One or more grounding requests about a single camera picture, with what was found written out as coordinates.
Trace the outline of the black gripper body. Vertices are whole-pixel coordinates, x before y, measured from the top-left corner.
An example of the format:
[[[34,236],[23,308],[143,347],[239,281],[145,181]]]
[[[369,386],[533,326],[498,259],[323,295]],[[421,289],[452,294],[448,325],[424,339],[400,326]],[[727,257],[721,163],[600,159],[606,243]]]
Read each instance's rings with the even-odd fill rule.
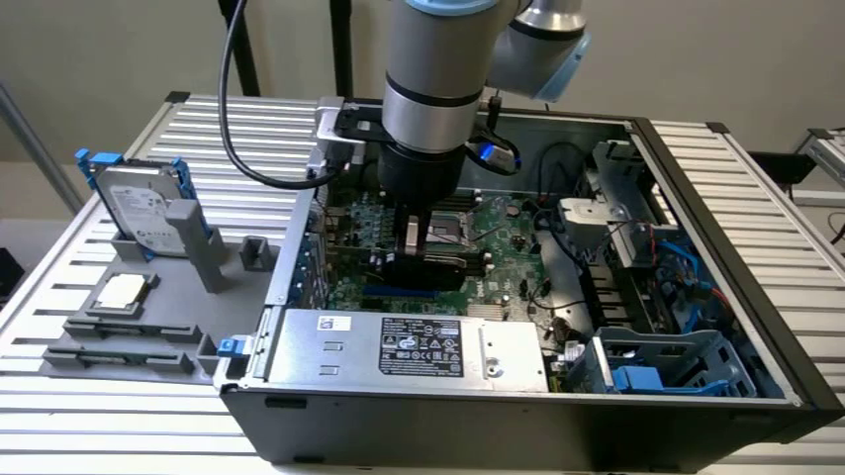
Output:
[[[466,152],[413,150],[397,142],[381,144],[378,180],[382,188],[410,213],[428,212],[457,189]]]

